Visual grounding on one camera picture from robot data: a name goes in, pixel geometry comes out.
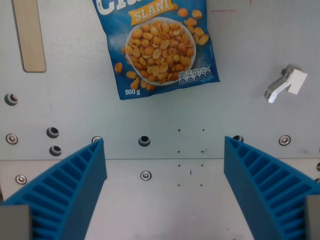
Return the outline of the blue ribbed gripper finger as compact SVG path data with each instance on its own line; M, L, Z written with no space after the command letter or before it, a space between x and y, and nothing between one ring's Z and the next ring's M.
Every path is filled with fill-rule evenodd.
M232 137L224 139L223 172L255 240L305 240L305 202L315 180Z
M3 205L29 207L33 240L83 240L106 179L100 139L54 164Z

